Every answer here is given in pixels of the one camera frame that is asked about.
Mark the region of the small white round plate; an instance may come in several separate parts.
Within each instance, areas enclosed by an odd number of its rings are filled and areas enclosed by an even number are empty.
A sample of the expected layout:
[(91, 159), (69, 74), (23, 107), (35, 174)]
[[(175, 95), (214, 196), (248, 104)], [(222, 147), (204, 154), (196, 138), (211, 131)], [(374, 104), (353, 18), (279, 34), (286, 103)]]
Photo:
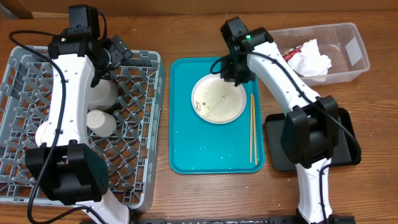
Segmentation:
[(36, 130), (35, 143), (38, 147), (40, 147), (45, 140), (44, 134), (47, 129), (47, 123), (48, 121), (44, 121)]

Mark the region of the white napkin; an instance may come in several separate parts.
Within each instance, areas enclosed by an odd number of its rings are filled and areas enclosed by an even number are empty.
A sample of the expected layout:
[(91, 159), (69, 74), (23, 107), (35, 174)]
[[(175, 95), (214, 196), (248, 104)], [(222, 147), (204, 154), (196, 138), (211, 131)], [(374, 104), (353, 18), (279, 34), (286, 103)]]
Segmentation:
[(301, 52), (287, 61), (292, 70), (302, 77), (318, 77), (328, 73), (331, 59), (320, 53), (317, 39), (309, 40), (298, 47), (301, 47)]

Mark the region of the grey round bowl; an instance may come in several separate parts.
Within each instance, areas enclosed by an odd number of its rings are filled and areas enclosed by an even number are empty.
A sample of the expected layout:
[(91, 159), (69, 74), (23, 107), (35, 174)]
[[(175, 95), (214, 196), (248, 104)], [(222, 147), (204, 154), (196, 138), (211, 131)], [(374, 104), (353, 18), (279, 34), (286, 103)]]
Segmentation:
[(94, 88), (88, 87), (86, 98), (89, 110), (105, 111), (112, 107), (118, 98), (116, 84), (111, 80), (100, 80)]

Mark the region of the white paper cup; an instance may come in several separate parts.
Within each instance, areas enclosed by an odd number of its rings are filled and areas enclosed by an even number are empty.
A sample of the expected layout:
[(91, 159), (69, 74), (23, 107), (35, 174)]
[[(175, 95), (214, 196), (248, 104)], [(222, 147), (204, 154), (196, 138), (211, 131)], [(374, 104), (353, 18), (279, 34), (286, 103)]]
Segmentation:
[(87, 127), (99, 137), (108, 137), (116, 129), (116, 120), (104, 111), (91, 110), (87, 114)]

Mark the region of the large white plate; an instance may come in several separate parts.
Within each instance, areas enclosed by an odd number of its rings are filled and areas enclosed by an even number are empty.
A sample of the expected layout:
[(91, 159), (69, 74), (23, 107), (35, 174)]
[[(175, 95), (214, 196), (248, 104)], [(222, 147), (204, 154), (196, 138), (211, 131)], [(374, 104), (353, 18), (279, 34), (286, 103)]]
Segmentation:
[(239, 118), (245, 110), (247, 93), (244, 87), (226, 82), (221, 74), (202, 77), (193, 87), (191, 96), (194, 111), (203, 120), (226, 124)]

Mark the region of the red sauce packet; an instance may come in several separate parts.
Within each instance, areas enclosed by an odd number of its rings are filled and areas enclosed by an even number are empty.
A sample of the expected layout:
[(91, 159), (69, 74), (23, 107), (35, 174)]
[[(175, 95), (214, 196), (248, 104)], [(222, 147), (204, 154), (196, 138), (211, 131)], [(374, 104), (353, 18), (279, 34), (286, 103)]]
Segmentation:
[(301, 52), (301, 47), (292, 48), (282, 53), (282, 57), (285, 61), (289, 61), (295, 54), (299, 52)]

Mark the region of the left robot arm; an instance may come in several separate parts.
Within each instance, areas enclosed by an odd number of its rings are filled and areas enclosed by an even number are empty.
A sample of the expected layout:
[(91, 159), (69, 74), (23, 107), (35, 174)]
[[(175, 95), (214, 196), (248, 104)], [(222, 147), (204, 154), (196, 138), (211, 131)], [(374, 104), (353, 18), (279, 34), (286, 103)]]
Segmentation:
[(25, 154), (34, 190), (83, 210), (98, 223), (129, 223), (130, 211), (109, 189), (108, 167), (88, 144), (88, 90), (132, 57), (93, 6), (69, 8), (69, 26), (52, 37), (45, 60), (53, 67), (50, 112), (39, 146)]

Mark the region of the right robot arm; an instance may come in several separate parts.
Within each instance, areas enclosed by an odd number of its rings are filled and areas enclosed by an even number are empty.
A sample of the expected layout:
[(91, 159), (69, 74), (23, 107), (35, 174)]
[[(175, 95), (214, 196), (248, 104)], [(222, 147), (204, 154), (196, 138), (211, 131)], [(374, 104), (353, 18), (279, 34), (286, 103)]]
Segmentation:
[(298, 212), (306, 223), (328, 223), (328, 171), (338, 145), (338, 105), (307, 86), (281, 56), (273, 37), (248, 30), (240, 17), (220, 29), (229, 54), (221, 58), (221, 78), (240, 85), (260, 78), (284, 112), (280, 145), (296, 167)]

